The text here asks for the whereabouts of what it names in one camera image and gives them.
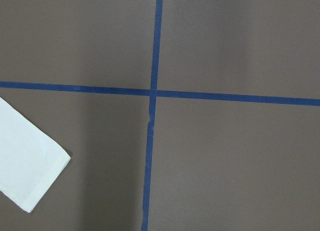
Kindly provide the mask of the cream long-sleeve cat shirt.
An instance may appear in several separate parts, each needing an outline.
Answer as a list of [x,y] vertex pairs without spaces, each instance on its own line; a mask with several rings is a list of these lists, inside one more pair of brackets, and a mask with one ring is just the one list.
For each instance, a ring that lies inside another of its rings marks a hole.
[[4,99],[0,100],[0,190],[31,213],[71,157]]

